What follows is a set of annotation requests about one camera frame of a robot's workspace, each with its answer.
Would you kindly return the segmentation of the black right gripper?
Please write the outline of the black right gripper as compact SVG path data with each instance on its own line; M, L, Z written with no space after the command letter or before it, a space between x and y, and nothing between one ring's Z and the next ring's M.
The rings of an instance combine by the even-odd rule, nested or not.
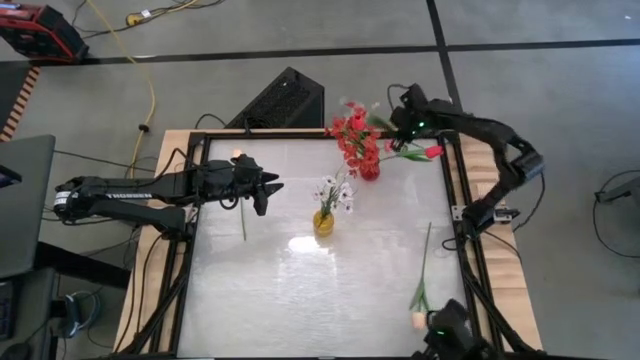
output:
M437 102L428 100L417 83L408 86L399 100L401 104L393 108L390 116L395 127L391 143L393 151L399 151L402 145L410 146L412 139L453 129L449 119L432 108Z

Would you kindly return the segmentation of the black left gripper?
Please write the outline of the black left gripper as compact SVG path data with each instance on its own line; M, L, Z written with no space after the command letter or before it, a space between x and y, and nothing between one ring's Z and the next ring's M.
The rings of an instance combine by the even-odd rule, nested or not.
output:
M283 188L282 183L266 184L279 178L264 172L254 158L241 154L231 160L211 160L199 166L199 203L230 201L233 209L241 198L251 198L258 216L264 216L268 196Z

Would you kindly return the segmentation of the yellow tulip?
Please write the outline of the yellow tulip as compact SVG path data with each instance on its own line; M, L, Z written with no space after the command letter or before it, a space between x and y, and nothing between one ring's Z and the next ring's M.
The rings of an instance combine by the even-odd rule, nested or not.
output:
M241 149L234 149L233 150L233 157L239 157L240 155L242 155L243 152ZM242 231L242 239L243 241L246 242L247 240L247 233L246 233L246 223L245 223L245 214L244 214L244 198L239 197L239 202L238 202L238 206L239 206L239 212L240 212L240 222L241 222L241 231Z

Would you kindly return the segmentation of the yellow glass vase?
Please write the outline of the yellow glass vase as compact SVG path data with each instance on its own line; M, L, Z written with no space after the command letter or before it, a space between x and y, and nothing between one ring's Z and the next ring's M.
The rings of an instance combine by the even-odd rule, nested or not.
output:
M313 217L314 233L318 237L328 237L332 234L334 229L334 216L332 213L324 214L321 210L318 210Z

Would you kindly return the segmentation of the peach tulip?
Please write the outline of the peach tulip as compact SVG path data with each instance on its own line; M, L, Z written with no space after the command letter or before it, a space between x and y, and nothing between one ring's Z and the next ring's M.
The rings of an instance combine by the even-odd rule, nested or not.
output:
M412 326L417 330L423 330L427 327L427 316L428 312L430 311L426 291L425 273L431 229L432 224L429 224L424 242L422 263L420 268L420 278L416 286L414 295L411 299L411 303L409 305L409 310L411 311L411 323Z

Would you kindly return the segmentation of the black perforated computer tower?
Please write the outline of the black perforated computer tower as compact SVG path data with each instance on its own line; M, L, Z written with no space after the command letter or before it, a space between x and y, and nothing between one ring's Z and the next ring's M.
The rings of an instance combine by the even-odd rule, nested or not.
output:
M287 67L241 110L227 129L322 128L325 88Z

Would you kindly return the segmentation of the white glossy table sheet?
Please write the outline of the white glossy table sheet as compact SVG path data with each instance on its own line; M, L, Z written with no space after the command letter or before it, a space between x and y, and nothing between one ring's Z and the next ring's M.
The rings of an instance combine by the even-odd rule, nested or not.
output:
M265 216L250 202L199 215L178 353L182 357L408 356L424 348L411 303L464 300L439 161L385 161L352 181L351 213L325 238L313 195L342 165L329 139L214 140L209 155L253 157L282 188Z

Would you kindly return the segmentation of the black desk crossbar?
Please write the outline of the black desk crossbar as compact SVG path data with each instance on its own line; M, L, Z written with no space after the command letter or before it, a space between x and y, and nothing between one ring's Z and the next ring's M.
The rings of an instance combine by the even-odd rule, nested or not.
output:
M128 287L131 275L130 270L44 242L36 247L34 268L52 268L62 275L120 289Z

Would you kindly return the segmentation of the grey stand foot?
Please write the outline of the grey stand foot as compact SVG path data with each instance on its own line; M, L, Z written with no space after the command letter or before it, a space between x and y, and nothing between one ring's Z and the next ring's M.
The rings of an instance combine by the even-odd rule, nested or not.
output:
M609 190L598 192L596 194L596 201L599 203L609 203L624 197L631 197L640 206L640 177L633 178Z

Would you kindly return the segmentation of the black headphones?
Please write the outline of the black headphones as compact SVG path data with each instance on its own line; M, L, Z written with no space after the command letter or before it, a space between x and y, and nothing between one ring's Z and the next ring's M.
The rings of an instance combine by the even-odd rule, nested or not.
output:
M65 315L58 324L58 335L69 339L75 337L80 331L88 329L95 323L101 312L102 304L97 292L76 291L62 297ZM88 315L82 314L82 302L90 300L91 311Z

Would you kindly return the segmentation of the grey monitor back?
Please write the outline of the grey monitor back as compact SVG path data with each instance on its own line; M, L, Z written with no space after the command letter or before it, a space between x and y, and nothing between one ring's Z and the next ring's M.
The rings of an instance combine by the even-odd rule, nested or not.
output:
M0 188L0 279L33 268L54 147L52 135L0 143L0 167L21 177Z

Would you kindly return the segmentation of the red and black tool case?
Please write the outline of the red and black tool case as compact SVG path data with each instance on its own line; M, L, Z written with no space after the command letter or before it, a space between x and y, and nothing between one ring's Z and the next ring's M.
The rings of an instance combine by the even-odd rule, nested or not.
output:
M89 52L78 31L48 5L0 1L0 37L30 60L77 64Z

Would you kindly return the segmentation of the black aluminium table frame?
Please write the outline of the black aluminium table frame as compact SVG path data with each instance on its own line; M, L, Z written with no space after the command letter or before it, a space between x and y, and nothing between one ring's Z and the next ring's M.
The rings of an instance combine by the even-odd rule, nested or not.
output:
M258 130L250 135L235 131L196 132L191 135L195 144L196 156L201 160L213 159L209 155L210 144L214 140L278 140L278 139L329 139L318 130L311 131L269 131ZM486 257L476 242L467 242L464 235L467 229L462 221L454 221L451 207L470 201L471 191L467 177L459 166L462 149L457 136L442 135L436 143L445 149L444 155L437 159L442 165L453 235L442 246L453 252L458 259L462 279L464 300L460 301L469 308L468 328L476 335L482 335L499 349L506 349L508 337L503 333L502 325L495 322L484 308L491 298L491 286ZM188 243L161 244L154 231L148 231L142 240L141 257L136 273L136 303L144 318L149 318L160 306L163 296L171 294L173 299L169 308L155 328L135 330L130 317L123 320L124 342L120 350L121 358L134 360L168 359L178 360L181 326L184 315L186 295L194 253L196 235ZM356 358L356 357L395 357L395 356L312 356L312 357L230 357L230 358Z

